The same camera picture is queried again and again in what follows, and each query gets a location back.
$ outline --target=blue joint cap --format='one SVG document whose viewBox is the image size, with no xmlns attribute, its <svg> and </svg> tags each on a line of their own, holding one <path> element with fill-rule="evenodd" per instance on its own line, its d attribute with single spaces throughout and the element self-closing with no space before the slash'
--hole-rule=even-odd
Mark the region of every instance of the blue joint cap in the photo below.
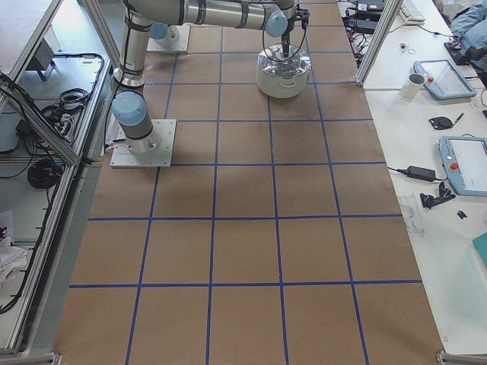
<svg viewBox="0 0 487 365">
<path fill-rule="evenodd" d="M 266 32 L 271 37 L 280 37 L 288 29 L 288 19 L 282 11 L 277 11 L 267 20 Z"/>
<path fill-rule="evenodd" d="M 124 91 L 112 102 L 113 115 L 121 125 L 134 127 L 140 124 L 147 114 L 144 98 L 133 91 Z"/>
<path fill-rule="evenodd" d="M 158 23 L 157 21 L 155 21 L 152 24 L 150 37 L 153 40 L 162 40 L 167 34 L 167 28 L 167 24 Z"/>
</svg>

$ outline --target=black power adapter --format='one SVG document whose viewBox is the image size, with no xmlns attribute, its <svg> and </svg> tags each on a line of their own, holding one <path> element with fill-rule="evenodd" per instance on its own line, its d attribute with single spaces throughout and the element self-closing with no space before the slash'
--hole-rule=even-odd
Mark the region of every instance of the black power adapter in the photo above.
<svg viewBox="0 0 487 365">
<path fill-rule="evenodd" d="M 436 180 L 436 172 L 422 167 L 410 166 L 407 169 L 391 169 L 410 177 L 411 179 L 429 181 L 430 183 Z"/>
</svg>

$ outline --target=person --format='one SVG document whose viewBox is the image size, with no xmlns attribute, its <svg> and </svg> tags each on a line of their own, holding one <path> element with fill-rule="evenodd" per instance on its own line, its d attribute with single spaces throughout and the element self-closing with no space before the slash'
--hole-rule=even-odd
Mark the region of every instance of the person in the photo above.
<svg viewBox="0 0 487 365">
<path fill-rule="evenodd" d="M 471 6 L 454 18 L 450 25 L 454 35 L 452 49 L 465 49 L 470 63 L 483 74 L 487 72 L 487 0 Z"/>
</svg>

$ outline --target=green object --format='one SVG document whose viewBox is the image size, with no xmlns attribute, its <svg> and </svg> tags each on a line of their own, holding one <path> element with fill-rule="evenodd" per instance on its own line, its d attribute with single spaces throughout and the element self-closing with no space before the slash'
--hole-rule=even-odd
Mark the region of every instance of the green object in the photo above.
<svg viewBox="0 0 487 365">
<path fill-rule="evenodd" d="M 484 261 L 484 265 L 487 266 L 487 232 L 475 238 L 473 240 L 473 245 Z"/>
</svg>

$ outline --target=white cup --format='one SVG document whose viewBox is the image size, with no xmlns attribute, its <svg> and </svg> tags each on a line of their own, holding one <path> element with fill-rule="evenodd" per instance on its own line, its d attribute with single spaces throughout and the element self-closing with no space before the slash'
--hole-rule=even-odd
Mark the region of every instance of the white cup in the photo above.
<svg viewBox="0 0 487 365">
<path fill-rule="evenodd" d="M 406 100 L 411 100 L 418 93 L 418 90 L 421 89 L 424 83 L 425 77 L 423 75 L 410 74 L 406 83 L 401 88 L 399 95 Z"/>
</svg>

